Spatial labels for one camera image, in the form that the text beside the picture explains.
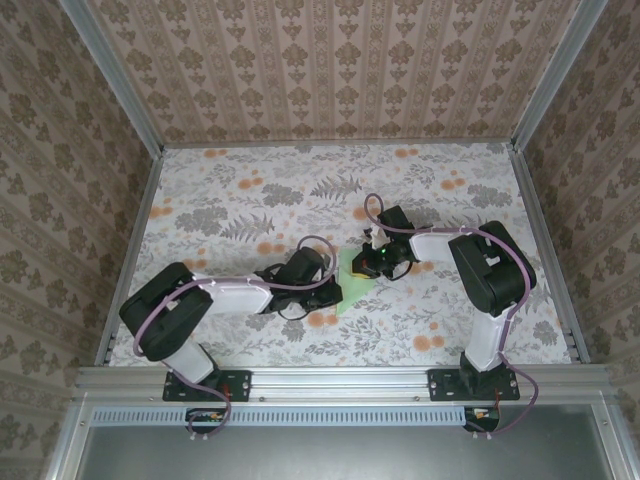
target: patterned wall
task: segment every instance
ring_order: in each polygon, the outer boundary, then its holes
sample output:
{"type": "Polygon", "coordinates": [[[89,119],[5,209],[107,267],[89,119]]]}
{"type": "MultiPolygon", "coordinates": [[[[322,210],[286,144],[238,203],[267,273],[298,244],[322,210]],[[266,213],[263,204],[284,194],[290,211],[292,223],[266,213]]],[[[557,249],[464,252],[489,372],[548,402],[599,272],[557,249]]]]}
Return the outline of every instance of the patterned wall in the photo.
{"type": "Polygon", "coordinates": [[[610,0],[526,156],[593,360],[640,438],[640,2],[610,0]]]}
{"type": "Polygon", "coordinates": [[[578,0],[89,0],[165,143],[509,137],[578,0]]]}
{"type": "Polygon", "coordinates": [[[0,478],[55,445],[149,166],[58,3],[0,2],[0,478]]]}

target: metal bracket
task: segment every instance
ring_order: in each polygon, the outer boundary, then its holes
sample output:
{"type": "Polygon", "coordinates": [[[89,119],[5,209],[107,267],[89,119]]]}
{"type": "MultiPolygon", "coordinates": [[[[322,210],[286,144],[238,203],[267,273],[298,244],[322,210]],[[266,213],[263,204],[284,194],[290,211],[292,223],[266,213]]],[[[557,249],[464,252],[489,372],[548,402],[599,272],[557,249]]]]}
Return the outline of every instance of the metal bracket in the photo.
{"type": "Polygon", "coordinates": [[[474,394],[469,392],[457,368],[435,368],[427,372],[427,377],[432,402],[495,401],[496,390],[500,400],[520,400],[516,374],[508,368],[502,374],[492,377],[490,388],[481,389],[474,394]]]}
{"type": "MultiPolygon", "coordinates": [[[[227,395],[232,402],[249,401],[252,376],[250,370],[221,370],[218,373],[218,381],[213,388],[227,395]]],[[[222,402],[210,393],[185,385],[171,372],[165,378],[162,399],[165,402],[222,402]]]]}

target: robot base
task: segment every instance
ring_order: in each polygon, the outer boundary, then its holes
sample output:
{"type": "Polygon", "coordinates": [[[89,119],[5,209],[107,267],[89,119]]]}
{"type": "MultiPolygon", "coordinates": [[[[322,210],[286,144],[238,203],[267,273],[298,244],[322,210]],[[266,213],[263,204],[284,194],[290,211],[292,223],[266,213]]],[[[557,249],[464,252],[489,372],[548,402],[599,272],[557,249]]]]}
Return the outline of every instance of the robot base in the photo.
{"type": "Polygon", "coordinates": [[[496,392],[500,400],[519,400],[520,390],[516,374],[504,364],[478,372],[460,355],[460,367],[434,368],[427,371],[429,395],[432,402],[465,400],[495,401],[496,392]]]}
{"type": "MultiPolygon", "coordinates": [[[[232,402],[248,402],[251,393],[251,371],[216,369],[202,380],[200,385],[227,395],[232,402]]],[[[168,372],[165,378],[162,399],[165,402],[222,402],[210,393],[185,385],[171,372],[168,372]]]]}

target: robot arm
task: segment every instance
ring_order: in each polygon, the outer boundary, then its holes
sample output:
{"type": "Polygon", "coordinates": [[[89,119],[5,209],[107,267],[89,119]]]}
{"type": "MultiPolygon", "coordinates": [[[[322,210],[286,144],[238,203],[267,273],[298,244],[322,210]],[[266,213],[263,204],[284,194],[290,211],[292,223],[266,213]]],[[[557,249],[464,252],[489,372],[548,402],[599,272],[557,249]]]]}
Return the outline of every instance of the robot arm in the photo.
{"type": "MultiPolygon", "coordinates": [[[[378,221],[396,229],[414,229],[399,206],[383,211],[378,221]]],[[[479,230],[504,242],[516,253],[533,288],[535,272],[504,225],[492,221],[479,230]]],[[[394,270],[403,262],[455,261],[465,291],[477,309],[462,367],[469,376],[474,376],[500,366],[500,341],[508,310],[525,292],[520,267],[505,250],[478,234],[384,232],[387,238],[381,240],[382,232],[367,230],[365,233],[373,241],[363,244],[362,252],[353,260],[355,275],[366,278],[384,275],[394,280],[398,278],[394,277],[394,270]]]]}
{"type": "Polygon", "coordinates": [[[120,308],[120,317],[138,336],[140,347],[149,360],[164,362],[192,383],[200,383],[218,370],[214,360],[190,336],[205,312],[265,314],[284,310],[292,303],[305,312],[335,305],[342,301],[342,290],[335,276],[315,288],[314,277],[324,275],[324,260],[313,249],[302,247],[286,264],[277,264],[245,277],[205,279],[183,264],[173,263],[129,298],[120,308]],[[178,295],[144,327],[157,306],[170,294],[194,280],[198,288],[178,295]],[[281,285],[282,288],[265,286],[281,285]]]}

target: floral tablecloth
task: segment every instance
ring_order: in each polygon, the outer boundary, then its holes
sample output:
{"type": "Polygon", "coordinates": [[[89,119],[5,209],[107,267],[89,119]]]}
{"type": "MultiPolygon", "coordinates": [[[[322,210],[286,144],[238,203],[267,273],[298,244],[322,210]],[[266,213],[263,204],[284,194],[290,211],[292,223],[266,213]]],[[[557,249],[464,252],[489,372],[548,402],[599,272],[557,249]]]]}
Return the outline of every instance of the floral tablecloth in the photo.
{"type": "MultiPolygon", "coordinates": [[[[130,293],[174,261],[210,275],[263,269],[309,233],[338,249],[357,248],[369,226],[362,207],[369,192],[388,207],[401,205],[415,225],[501,221],[538,276],[506,352],[515,363],[569,362],[502,144],[169,150],[130,293]]],[[[379,280],[340,316],[335,307],[298,322],[207,315],[194,337],[222,366],[453,365],[469,340],[473,309],[453,263],[424,262],[397,282],[379,280]]],[[[110,364],[146,364],[131,345],[121,324],[110,364]]]]}

